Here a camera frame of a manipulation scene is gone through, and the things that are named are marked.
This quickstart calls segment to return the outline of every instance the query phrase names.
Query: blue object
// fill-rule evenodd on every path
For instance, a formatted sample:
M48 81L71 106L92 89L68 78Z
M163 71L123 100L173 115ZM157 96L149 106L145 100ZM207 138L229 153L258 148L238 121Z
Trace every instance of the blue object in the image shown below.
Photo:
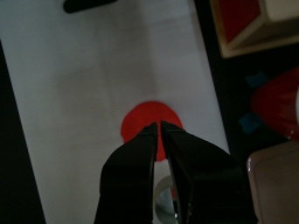
M255 75L246 76L246 81L253 88L257 88L267 83L267 76L259 71Z
M259 116L253 112L243 115L238 122L243 128L245 133L247 134L251 134L263 124Z

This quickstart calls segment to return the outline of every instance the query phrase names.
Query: black surface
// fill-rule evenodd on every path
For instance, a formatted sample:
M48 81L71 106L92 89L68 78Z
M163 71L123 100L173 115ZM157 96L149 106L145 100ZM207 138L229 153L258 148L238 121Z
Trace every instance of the black surface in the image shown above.
M179 223L258 223L247 174L238 161L171 123L162 123L162 133L178 192Z
M46 223L2 43L0 223Z
M151 224L158 125L153 123L111 154L100 175L95 224Z
M114 3L116 0L67 0L63 4L63 9L68 13L84 11L87 9L99 7Z
M239 125L241 117L250 112L250 98L255 91L245 77L262 71L269 79L283 71L299 66L299 45L289 45L231 59L221 57L209 0L195 0L205 45L210 59L210 69L219 98L219 108L229 139L231 156L246 168L249 155L286 139L266 125L246 134Z

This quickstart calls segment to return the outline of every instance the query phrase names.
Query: red dot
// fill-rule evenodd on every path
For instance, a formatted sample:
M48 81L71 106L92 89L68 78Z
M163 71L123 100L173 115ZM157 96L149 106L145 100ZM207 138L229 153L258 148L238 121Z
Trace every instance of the red dot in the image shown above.
M139 131L151 123L158 123L158 154L157 160L165 160L165 146L161 134L161 121L167 121L181 128L183 127L179 116L174 110L159 101L147 101L139 104L126 115L122 123L122 137L130 141Z

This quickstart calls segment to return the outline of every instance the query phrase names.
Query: red object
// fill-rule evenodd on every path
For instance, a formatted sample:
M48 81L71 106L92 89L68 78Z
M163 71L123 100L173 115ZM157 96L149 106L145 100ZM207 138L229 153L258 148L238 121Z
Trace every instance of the red object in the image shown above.
M261 14L258 0L219 0L221 15L230 42Z
M165 160L165 146L161 134L161 121L167 121L181 128L183 127L179 116L173 109L158 101L139 104L126 115L122 123L122 136L125 142L130 141L139 131L151 123L158 123L158 154L157 160Z
M251 109L266 125L289 139L299 140L295 100L299 87L299 67L281 74L253 95Z

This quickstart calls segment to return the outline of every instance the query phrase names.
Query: beige object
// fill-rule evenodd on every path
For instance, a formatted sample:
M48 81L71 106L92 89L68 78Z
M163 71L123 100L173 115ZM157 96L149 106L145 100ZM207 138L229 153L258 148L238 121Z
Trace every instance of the beige object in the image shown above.
M299 143L255 152L247 171L259 224L298 224Z
M259 0L261 14L238 36L226 40L219 0L210 0L223 58L299 42L299 1Z

